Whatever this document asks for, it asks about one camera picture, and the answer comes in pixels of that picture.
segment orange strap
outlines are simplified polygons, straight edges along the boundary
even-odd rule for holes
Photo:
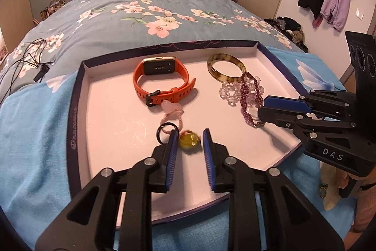
[[[179,73],[183,80],[184,84],[179,88],[172,88],[170,91],[160,92],[158,95],[150,96],[150,102],[152,104],[161,104],[163,100],[169,100],[171,102],[178,102],[180,99],[185,97],[185,95],[189,94],[194,87],[196,82],[196,78],[189,82],[189,74],[185,66],[179,61],[175,60],[175,71]],[[146,96],[149,94],[148,92],[144,91],[139,85],[137,84],[138,79],[144,74],[144,65],[142,62],[136,67],[133,73],[133,85],[135,87],[136,93],[140,99],[145,101]]]

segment blue floral duvet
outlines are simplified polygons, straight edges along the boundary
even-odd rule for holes
[[[200,40],[258,40],[265,46],[300,51],[268,23],[231,0],[72,0],[32,29],[5,60],[0,101],[28,42],[43,38],[47,46],[29,47],[26,61],[55,60],[46,78],[76,71],[84,59],[158,44]],[[35,84],[37,74],[24,63],[12,92]]]

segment tortoiseshell bangle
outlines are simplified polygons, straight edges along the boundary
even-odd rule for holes
[[[239,77],[226,76],[224,74],[221,74],[219,71],[217,71],[213,67],[213,63],[220,61],[220,60],[231,62],[231,63],[235,64],[238,68],[240,68],[242,73],[245,73],[247,71],[246,67],[244,66],[243,63],[241,63],[241,61],[239,59],[237,59],[237,58],[235,58],[235,57],[233,57],[229,54],[214,54],[210,58],[208,58],[208,71],[209,71],[210,75],[212,75],[215,79],[217,79],[220,82],[225,82],[225,81],[227,81],[229,83],[241,82],[241,76],[239,76]]]

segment camera lens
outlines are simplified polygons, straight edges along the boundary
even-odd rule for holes
[[[370,71],[370,74],[372,77],[375,76],[375,60],[373,60],[373,57],[371,54],[367,56],[367,65],[368,65],[368,70]]]
[[[360,49],[359,47],[356,48],[356,56],[358,57],[360,68],[364,70],[364,54],[362,49]]]
[[[351,59],[353,61],[355,61],[356,59],[356,55],[355,55],[355,50],[354,50],[354,47],[352,45],[350,45],[350,55],[351,55]]]

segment rose quartz pendant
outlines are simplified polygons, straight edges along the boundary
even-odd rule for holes
[[[169,114],[175,110],[180,111],[181,113],[183,112],[183,107],[181,106],[180,103],[172,103],[168,100],[164,100],[161,103],[161,106],[162,106],[163,112],[165,112],[166,114]]]

